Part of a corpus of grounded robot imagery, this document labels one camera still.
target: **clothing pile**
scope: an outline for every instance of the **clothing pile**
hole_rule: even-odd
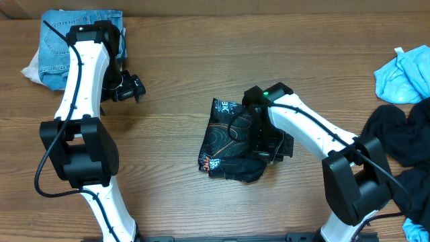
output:
[[[122,25],[122,11],[116,10],[81,10],[81,11],[55,11],[49,10],[42,15],[40,25],[39,49],[34,55],[30,65],[21,73],[31,81],[43,84],[51,90],[66,88],[69,75],[70,54],[66,42],[43,24],[46,20],[63,36],[69,32],[71,26],[94,24],[98,20],[110,20],[120,33],[119,53],[116,56],[118,64],[127,57],[124,35],[126,29]]]
[[[430,231],[430,98],[416,104],[408,118],[396,106],[380,106],[370,116],[361,135],[377,137],[387,154],[402,166],[412,167],[403,171],[397,180],[414,199],[415,208],[408,218]],[[396,188],[394,201],[401,210],[410,206],[405,194]]]
[[[430,48],[394,50],[397,58],[374,73],[376,95],[393,104],[416,104],[430,97]]]

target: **wire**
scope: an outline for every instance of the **wire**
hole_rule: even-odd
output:
[[[290,106],[290,105],[271,103],[271,104],[269,104],[269,107],[287,108],[287,109],[290,109],[290,110],[294,110],[294,111],[296,111],[298,113],[301,113],[304,116],[306,116],[307,118],[311,119],[314,123],[316,123],[318,126],[320,126],[324,131],[326,131],[335,140],[339,141],[342,145],[345,145],[346,147],[350,148],[355,154],[359,155],[366,163],[368,163],[369,165],[371,165],[373,168],[381,171],[386,177],[388,177],[389,179],[391,179],[396,184],[396,186],[398,186],[407,195],[407,197],[409,199],[409,202],[410,202],[410,206],[409,206],[408,210],[402,211],[402,212],[390,213],[390,214],[381,214],[381,215],[374,216],[374,217],[371,217],[371,218],[368,218],[368,219],[364,220],[360,224],[360,226],[358,227],[358,229],[355,231],[354,235],[352,236],[352,238],[351,238],[352,241],[355,241],[355,238],[357,238],[357,236],[359,235],[359,233],[361,232],[361,230],[369,222],[371,222],[373,220],[376,220],[376,219],[380,219],[380,218],[391,218],[391,217],[395,217],[395,216],[407,215],[409,212],[411,212],[413,210],[413,208],[414,208],[413,197],[411,196],[411,194],[406,190],[406,188],[402,184],[400,184],[391,174],[389,174],[387,171],[385,171],[384,169],[382,169],[379,165],[377,165],[376,163],[374,163],[372,160],[370,160],[369,158],[367,158],[365,155],[363,155],[358,150],[354,149],[350,144],[348,144],[347,142],[345,142],[344,140],[342,140],[341,138],[339,138],[339,136],[337,134],[335,134],[333,131],[331,131],[329,128],[327,128],[324,124],[322,124],[314,116],[312,116],[309,113],[301,110],[300,108],[297,108],[297,107],[294,107],[294,106]]]
[[[82,63],[82,60],[81,60],[81,56],[79,55],[79,52],[78,52],[78,50],[75,48],[75,46],[74,45],[70,45],[69,44],[69,41],[60,33],[60,32],[58,32],[56,29],[54,29],[50,24],[48,24],[48,22],[47,21],[43,21],[44,22],[44,24],[46,24],[46,26],[48,26],[56,35],[58,35],[61,39],[63,39],[66,43],[67,43],[67,45],[68,46],[70,46],[72,49],[73,49],[73,51],[75,52],[75,54],[76,54],[76,57],[77,57],[77,60],[78,60],[78,77],[77,77],[77,81],[76,81],[76,88],[75,88],[75,92],[73,93],[73,98],[72,98],[72,102],[71,102],[71,105],[70,105],[70,110],[69,110],[69,113],[67,114],[67,117],[66,117],[66,119],[64,120],[64,122],[62,123],[62,126],[61,126],[61,128],[60,128],[60,130],[58,131],[58,133],[57,133],[57,135],[54,137],[54,140],[52,141],[52,143],[49,145],[49,147],[47,148],[47,150],[46,150],[46,152],[45,152],[45,155],[43,156],[43,158],[42,158],[42,160],[40,161],[40,164],[39,164],[39,166],[38,166],[38,169],[37,169],[37,171],[36,171],[36,174],[35,174],[35,176],[34,176],[34,187],[35,187],[35,189],[36,189],[36,191],[37,191],[37,193],[39,193],[40,195],[42,195],[42,196],[44,196],[44,197],[46,197],[46,198],[58,198],[58,197],[61,197],[61,196],[68,196],[68,195],[71,195],[71,194],[78,194],[78,193],[86,193],[86,194],[89,194],[89,195],[91,195],[91,196],[93,196],[93,199],[97,202],[97,204],[99,205],[99,207],[100,207],[100,211],[101,211],[101,214],[102,214],[102,216],[103,216],[103,219],[104,219],[104,221],[105,221],[105,223],[106,223],[106,226],[107,226],[107,228],[109,229],[109,233],[111,233],[112,234],[112,236],[114,237],[114,239],[115,239],[115,241],[116,242],[120,242],[120,240],[118,239],[118,236],[115,234],[115,231],[114,231],[114,229],[112,228],[112,226],[111,226],[111,224],[109,223],[109,220],[108,220],[108,216],[106,215],[106,211],[105,211],[105,209],[104,209],[104,207],[103,207],[103,204],[101,203],[101,201],[100,201],[100,199],[99,199],[99,197],[98,197],[98,195],[97,194],[95,194],[94,192],[92,192],[92,191],[89,191],[89,190],[83,190],[83,189],[80,189],[80,190],[73,190],[73,191],[68,191],[68,192],[61,192],[61,193],[57,193],[57,194],[48,194],[48,193],[46,193],[46,192],[43,192],[41,189],[40,189],[40,186],[39,186],[39,178],[40,178],[40,173],[42,172],[42,168],[43,168],[43,166],[45,165],[45,162],[46,162],[46,160],[48,159],[48,156],[49,156],[49,154],[52,152],[52,148],[54,147],[54,145],[58,142],[58,140],[59,140],[59,138],[60,138],[60,135],[61,134],[63,134],[64,133],[64,131],[65,131],[65,129],[66,129],[66,126],[67,126],[67,123],[70,121],[70,119],[72,118],[72,114],[73,114],[73,110],[74,109],[76,109],[76,106],[75,106],[75,104],[76,104],[76,99],[77,99],[77,96],[78,96],[78,92],[79,92],[79,86],[80,86],[80,84],[81,84],[81,76],[82,76],[82,65],[83,65],[83,63]]]
[[[283,142],[284,142],[284,131],[282,131],[282,139],[281,139],[281,141],[279,142],[279,144],[276,147],[275,154],[273,154],[273,159],[271,160],[271,162],[275,161],[277,152],[279,151],[279,149],[280,149],[280,147],[281,147],[281,145],[282,145]]]

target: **black mount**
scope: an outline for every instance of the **black mount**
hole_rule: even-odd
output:
[[[377,233],[361,233],[360,242],[379,242]],[[141,237],[140,242],[325,242],[317,233],[288,233],[286,235],[174,238],[172,236]]]
[[[121,71],[123,82],[115,89],[103,89],[101,93],[101,102],[112,99],[112,101],[124,101],[130,97],[134,97],[136,103],[140,102],[143,95],[146,93],[142,81],[137,75],[130,76],[127,70]]]
[[[45,149],[51,145],[62,125],[60,118],[42,122],[39,135]],[[69,145],[76,134],[81,134],[85,144]],[[99,118],[84,115],[81,120],[70,121],[64,134],[54,144],[49,158],[55,172],[62,180],[68,180],[72,188],[102,184],[108,186],[110,178],[119,167],[119,154]]]
[[[353,148],[379,165],[391,175],[385,152],[377,138],[355,138]],[[392,180],[373,168],[351,150],[329,153],[322,160],[325,197],[331,210],[346,225],[358,225],[374,210],[380,210],[391,200]],[[349,164],[363,165],[363,170],[353,174]]]
[[[283,83],[275,84],[265,91],[254,86],[244,92],[242,105],[254,120],[249,133],[249,149],[254,156],[267,163],[278,163],[284,160],[284,156],[293,156],[294,138],[276,128],[267,114],[267,106],[271,102],[291,93],[293,91]]]

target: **black base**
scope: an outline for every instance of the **black base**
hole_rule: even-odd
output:
[[[288,233],[285,236],[240,236],[174,238],[172,236],[141,237],[136,242],[319,242],[316,233]],[[360,234],[360,242],[379,242],[377,233]]]

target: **white cloth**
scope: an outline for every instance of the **white cloth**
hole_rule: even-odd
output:
[[[39,48],[36,54],[33,56],[32,61],[30,61],[30,64],[28,67],[22,69],[21,71],[22,75],[29,78],[30,81],[33,81],[37,84],[42,84],[39,77]]]

